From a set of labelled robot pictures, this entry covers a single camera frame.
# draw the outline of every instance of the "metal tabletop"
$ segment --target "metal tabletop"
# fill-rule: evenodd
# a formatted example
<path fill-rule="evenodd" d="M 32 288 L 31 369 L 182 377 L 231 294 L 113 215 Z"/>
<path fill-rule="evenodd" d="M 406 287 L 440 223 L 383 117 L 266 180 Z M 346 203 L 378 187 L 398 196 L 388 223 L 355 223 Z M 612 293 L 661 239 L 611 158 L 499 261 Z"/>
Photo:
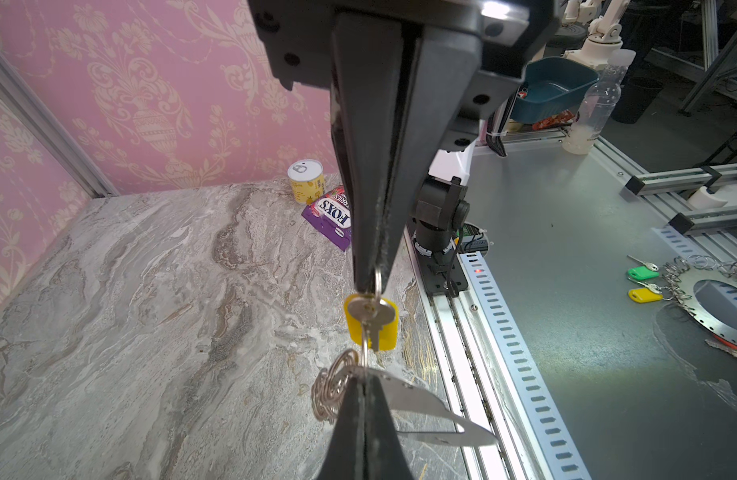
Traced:
<path fill-rule="evenodd" d="M 626 255 L 665 222 L 592 157 L 473 158 L 468 221 L 592 478 L 737 478 L 737 360 L 670 302 L 637 304 Z"/>

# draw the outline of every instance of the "marble tabletop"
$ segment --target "marble tabletop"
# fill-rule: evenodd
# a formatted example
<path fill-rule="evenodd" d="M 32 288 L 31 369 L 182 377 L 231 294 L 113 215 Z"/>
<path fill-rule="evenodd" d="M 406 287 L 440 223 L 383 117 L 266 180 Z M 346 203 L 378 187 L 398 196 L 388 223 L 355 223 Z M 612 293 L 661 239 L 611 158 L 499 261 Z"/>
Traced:
<path fill-rule="evenodd" d="M 0 313 L 0 478 L 314 478 L 352 263 L 301 212 L 284 180 L 91 201 Z M 371 363 L 445 398 L 401 248 L 398 346 Z M 467 477 L 401 443 L 416 478 Z"/>

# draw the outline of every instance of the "pink wallpaper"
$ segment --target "pink wallpaper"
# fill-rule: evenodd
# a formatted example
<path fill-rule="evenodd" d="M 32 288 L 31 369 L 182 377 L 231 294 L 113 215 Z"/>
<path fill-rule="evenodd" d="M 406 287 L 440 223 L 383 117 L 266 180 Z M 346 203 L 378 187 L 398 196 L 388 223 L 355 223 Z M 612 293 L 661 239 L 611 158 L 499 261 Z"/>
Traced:
<path fill-rule="evenodd" d="M 0 51 L 121 193 L 337 171 L 328 92 L 272 77 L 245 1 L 0 0 Z"/>
<path fill-rule="evenodd" d="M 87 201 L 0 102 L 0 304 Z"/>

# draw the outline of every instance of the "plastic bottle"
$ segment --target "plastic bottle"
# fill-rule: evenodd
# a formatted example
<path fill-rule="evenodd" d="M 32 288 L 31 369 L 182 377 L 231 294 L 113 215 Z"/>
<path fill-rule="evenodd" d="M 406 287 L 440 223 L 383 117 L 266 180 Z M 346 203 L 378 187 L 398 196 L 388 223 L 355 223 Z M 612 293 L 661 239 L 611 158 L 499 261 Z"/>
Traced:
<path fill-rule="evenodd" d="M 632 50 L 617 50 L 611 54 L 600 80 L 589 88 L 579 106 L 579 120 L 568 128 L 563 148 L 572 154 L 587 155 L 622 96 L 622 83 L 627 68 L 635 59 Z"/>

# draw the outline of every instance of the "tin can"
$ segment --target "tin can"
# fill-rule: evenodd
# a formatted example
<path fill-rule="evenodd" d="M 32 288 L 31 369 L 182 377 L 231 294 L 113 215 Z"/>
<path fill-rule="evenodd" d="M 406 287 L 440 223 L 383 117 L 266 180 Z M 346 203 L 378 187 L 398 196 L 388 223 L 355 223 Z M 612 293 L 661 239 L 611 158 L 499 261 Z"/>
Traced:
<path fill-rule="evenodd" d="M 302 205 L 316 201 L 325 191 L 323 165 L 317 160 L 299 160 L 288 168 L 288 179 L 294 199 Z"/>

